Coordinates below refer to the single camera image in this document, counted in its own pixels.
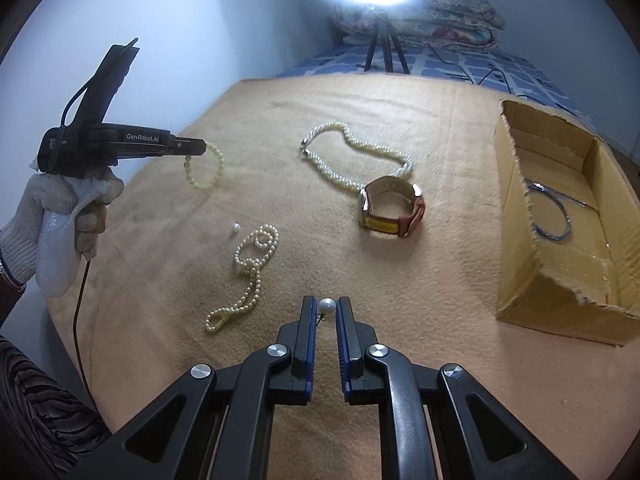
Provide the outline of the striped dark sleeve forearm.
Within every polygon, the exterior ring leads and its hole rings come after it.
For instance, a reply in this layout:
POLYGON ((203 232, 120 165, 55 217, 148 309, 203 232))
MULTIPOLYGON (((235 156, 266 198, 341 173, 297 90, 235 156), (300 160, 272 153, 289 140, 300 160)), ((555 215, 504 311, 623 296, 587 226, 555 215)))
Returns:
POLYGON ((96 411, 1 339, 3 479, 63 479, 111 436, 96 411))

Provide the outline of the white gloved left hand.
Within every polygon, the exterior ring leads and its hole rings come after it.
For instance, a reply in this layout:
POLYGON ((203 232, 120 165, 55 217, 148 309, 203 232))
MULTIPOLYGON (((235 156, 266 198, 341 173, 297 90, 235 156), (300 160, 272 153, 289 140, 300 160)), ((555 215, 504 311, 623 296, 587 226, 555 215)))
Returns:
POLYGON ((14 217, 1 229, 1 279, 22 292, 34 278, 43 296, 64 295, 82 259, 96 255, 106 207, 125 185, 111 169, 85 179, 36 174, 27 182, 14 217))

